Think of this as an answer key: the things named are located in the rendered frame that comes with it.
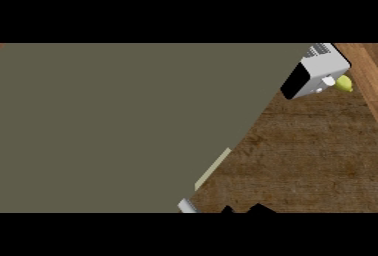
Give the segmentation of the white toaster oven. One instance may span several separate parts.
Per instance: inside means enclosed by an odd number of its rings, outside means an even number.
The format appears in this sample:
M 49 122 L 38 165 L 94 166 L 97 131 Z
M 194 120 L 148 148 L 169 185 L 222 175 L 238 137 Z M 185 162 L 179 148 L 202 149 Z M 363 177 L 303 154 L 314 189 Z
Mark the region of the white toaster oven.
M 280 87 L 287 100 L 321 93 L 334 86 L 351 63 L 333 43 L 314 43 Z

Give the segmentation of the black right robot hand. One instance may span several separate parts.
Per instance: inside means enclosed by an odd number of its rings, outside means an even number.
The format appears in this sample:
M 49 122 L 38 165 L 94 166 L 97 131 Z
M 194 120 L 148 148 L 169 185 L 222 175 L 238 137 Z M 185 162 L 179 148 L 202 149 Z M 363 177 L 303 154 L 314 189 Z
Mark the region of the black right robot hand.
M 230 206 L 225 206 L 221 210 L 222 213 L 233 213 L 234 210 Z M 256 203 L 255 205 L 250 206 L 249 210 L 246 211 L 247 214 L 250 213 L 261 213 L 261 214 L 267 214 L 267 213 L 272 213 L 272 210 L 269 208 L 267 208 L 262 204 Z

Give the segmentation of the dark grey cabinet door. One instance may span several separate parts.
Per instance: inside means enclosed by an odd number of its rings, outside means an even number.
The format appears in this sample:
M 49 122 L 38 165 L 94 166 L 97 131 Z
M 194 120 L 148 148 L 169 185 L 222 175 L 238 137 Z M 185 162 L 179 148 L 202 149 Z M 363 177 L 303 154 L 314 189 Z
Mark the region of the dark grey cabinet door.
M 172 212 L 303 44 L 0 46 L 0 212 Z

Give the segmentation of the yellow-green lemon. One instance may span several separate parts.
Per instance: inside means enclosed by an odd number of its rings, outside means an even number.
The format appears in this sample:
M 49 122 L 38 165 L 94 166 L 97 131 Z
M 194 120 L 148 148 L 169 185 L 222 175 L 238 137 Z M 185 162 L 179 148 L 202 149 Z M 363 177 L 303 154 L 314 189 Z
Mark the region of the yellow-green lemon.
M 351 79 L 345 75 L 340 75 L 336 79 L 334 88 L 343 92 L 352 91 Z

